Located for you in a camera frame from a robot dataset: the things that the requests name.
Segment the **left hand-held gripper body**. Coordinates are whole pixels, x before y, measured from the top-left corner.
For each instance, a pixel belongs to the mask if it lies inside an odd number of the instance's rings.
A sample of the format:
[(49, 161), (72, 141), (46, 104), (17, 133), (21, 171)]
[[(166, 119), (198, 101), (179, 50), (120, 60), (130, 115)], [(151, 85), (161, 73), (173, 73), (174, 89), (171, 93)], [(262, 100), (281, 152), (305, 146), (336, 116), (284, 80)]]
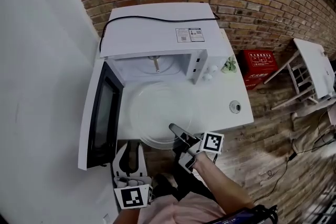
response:
[(152, 178), (115, 177), (115, 196), (121, 209), (144, 208), (152, 202)]

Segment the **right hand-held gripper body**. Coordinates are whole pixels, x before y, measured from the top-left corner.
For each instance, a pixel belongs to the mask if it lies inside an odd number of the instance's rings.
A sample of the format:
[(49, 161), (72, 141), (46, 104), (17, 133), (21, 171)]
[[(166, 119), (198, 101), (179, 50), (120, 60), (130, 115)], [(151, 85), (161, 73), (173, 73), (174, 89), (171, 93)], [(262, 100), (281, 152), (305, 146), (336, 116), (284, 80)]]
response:
[(182, 150), (178, 164), (188, 173), (193, 171), (193, 165), (196, 162), (196, 155), (200, 152), (215, 154), (213, 163), (216, 163), (218, 155), (222, 153), (224, 135), (214, 132), (205, 132), (201, 137), (183, 133), (179, 139), (185, 144)]

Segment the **round glass turntable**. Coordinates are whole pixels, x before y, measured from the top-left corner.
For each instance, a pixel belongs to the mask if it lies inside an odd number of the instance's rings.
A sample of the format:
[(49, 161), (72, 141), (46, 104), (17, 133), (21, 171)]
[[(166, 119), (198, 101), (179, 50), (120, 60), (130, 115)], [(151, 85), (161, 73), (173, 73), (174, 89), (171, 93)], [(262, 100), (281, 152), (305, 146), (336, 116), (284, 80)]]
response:
[(143, 143), (159, 150), (172, 150), (183, 141), (169, 125), (173, 123), (189, 131), (194, 104), (178, 84), (147, 82), (134, 92), (129, 113), (131, 126)]

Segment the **person's left forearm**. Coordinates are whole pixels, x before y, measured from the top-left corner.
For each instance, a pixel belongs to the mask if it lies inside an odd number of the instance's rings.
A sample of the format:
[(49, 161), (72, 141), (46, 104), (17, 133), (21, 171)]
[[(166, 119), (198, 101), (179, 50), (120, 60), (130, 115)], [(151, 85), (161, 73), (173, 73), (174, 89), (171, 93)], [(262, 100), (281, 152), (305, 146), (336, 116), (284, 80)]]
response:
[(113, 224), (137, 224), (140, 208), (122, 209)]

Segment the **person's right forearm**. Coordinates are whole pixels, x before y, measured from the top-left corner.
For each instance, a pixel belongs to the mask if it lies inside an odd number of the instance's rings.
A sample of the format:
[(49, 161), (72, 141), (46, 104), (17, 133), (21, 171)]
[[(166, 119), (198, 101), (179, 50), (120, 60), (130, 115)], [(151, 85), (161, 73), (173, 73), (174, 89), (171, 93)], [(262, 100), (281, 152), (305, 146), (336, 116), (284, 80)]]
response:
[(205, 152), (196, 154), (195, 159), (193, 168), (199, 173), (226, 214), (242, 208), (254, 208), (255, 205), (248, 192), (227, 177)]

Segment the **person's black trousers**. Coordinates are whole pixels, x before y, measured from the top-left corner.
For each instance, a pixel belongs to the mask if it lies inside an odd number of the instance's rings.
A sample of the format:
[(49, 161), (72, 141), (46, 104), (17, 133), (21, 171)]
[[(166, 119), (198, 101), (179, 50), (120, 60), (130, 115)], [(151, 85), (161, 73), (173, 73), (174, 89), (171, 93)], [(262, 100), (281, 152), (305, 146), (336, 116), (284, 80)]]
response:
[(195, 193), (216, 202), (211, 191), (192, 173), (188, 173), (177, 161), (174, 162), (172, 175), (177, 187), (173, 187), (163, 174), (155, 176), (156, 186), (153, 188), (152, 193), (155, 198), (172, 195), (180, 201), (187, 194)]

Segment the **person's pink shirt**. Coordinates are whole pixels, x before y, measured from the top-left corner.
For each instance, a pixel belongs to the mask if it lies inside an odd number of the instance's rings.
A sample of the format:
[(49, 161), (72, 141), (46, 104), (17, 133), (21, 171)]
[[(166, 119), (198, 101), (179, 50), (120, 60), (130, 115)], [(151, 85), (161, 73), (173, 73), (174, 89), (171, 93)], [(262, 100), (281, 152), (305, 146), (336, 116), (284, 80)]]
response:
[(193, 192), (178, 201), (167, 195), (140, 210), (138, 224), (204, 224), (225, 216), (213, 200)]

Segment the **microwave door with dark window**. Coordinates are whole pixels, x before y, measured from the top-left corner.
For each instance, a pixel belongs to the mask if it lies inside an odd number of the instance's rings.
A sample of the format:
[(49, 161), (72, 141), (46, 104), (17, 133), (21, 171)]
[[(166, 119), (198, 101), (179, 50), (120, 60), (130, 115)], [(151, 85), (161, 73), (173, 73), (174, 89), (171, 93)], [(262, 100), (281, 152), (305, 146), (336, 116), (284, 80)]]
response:
[(123, 88), (108, 63), (97, 59), (81, 121), (79, 169), (105, 166), (114, 159)]

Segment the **small potted green plant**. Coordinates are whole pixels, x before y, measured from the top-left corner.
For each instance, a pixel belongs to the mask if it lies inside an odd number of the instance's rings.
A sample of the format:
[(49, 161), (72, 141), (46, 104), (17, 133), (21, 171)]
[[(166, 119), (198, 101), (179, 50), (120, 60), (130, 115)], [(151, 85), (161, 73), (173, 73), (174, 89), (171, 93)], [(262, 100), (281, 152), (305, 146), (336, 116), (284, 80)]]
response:
[(236, 73), (237, 72), (237, 61), (235, 59), (235, 56), (230, 56), (223, 67), (221, 68), (221, 72), (223, 73)]

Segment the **dark screen device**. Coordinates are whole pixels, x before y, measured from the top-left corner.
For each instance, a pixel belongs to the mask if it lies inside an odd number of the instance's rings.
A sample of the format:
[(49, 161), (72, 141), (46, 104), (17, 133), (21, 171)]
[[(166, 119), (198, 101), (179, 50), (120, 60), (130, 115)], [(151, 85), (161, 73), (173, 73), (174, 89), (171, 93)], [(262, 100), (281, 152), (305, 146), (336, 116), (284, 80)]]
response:
[(205, 224), (278, 224), (277, 211), (277, 205), (270, 208), (264, 205), (256, 205), (252, 209), (243, 208)]

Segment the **red fire equipment box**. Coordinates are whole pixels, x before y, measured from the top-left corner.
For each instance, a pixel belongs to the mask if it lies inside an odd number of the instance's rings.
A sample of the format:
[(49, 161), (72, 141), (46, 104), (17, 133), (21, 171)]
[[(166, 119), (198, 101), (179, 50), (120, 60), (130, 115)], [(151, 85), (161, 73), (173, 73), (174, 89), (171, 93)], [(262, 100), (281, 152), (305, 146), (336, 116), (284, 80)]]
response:
[(246, 90), (252, 90), (278, 70), (276, 59), (269, 50), (243, 50), (240, 69)]

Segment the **white warning label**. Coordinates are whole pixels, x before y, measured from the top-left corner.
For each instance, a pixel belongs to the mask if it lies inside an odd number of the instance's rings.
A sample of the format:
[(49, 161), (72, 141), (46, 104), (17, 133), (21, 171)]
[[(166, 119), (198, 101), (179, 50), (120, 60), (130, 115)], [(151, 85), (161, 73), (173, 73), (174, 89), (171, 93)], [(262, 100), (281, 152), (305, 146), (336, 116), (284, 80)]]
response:
[(177, 42), (191, 42), (190, 34), (189, 34), (189, 29), (188, 28), (176, 28), (176, 38)]

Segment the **blue bordered label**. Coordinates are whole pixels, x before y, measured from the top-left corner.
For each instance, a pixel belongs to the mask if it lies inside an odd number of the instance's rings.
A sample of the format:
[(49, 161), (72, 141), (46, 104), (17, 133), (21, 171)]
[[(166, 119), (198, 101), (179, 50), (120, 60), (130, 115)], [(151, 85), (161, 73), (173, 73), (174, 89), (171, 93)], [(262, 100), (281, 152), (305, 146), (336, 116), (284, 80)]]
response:
[(191, 42), (204, 42), (204, 36), (200, 28), (189, 28), (188, 29)]

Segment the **white microwave oven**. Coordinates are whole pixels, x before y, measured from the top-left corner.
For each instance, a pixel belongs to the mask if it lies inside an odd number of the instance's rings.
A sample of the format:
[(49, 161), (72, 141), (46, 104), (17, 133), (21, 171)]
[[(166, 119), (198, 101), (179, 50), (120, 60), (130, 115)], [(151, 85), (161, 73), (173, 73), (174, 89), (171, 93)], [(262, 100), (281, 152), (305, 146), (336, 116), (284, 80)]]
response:
[[(200, 28), (204, 42), (177, 42), (176, 28)], [(100, 57), (123, 85), (131, 82), (203, 82), (221, 70), (231, 45), (207, 3), (157, 3), (115, 8), (103, 30)]]

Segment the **white wooden chair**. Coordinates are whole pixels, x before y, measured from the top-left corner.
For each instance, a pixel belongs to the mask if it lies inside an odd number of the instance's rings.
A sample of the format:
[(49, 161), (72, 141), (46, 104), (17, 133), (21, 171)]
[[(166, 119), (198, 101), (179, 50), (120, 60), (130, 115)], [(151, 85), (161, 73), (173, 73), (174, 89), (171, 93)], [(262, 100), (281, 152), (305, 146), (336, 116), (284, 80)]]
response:
[(315, 89), (305, 63), (300, 60), (298, 62), (288, 63), (286, 67), (296, 91), (296, 100), (304, 105), (317, 104)]

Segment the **white folding table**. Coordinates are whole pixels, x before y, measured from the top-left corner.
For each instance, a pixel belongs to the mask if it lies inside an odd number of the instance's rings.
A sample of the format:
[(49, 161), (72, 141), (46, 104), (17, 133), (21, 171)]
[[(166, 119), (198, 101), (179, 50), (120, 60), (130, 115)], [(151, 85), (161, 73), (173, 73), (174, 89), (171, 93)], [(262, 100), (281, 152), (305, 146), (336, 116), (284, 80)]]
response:
[[(294, 63), (302, 60), (310, 73), (318, 101), (317, 104), (308, 104), (306, 106), (316, 108), (318, 105), (326, 104), (328, 101), (336, 97), (336, 91), (334, 89), (335, 72), (332, 68), (329, 58), (324, 51), (324, 48), (319, 44), (298, 38), (294, 38), (293, 43), (295, 44), (297, 50), (264, 83), (267, 84), (284, 69), (288, 71), (286, 67), (288, 63)], [(295, 95), (279, 104), (276, 104), (271, 109), (276, 110), (287, 106), (296, 101), (296, 97), (297, 96)]]

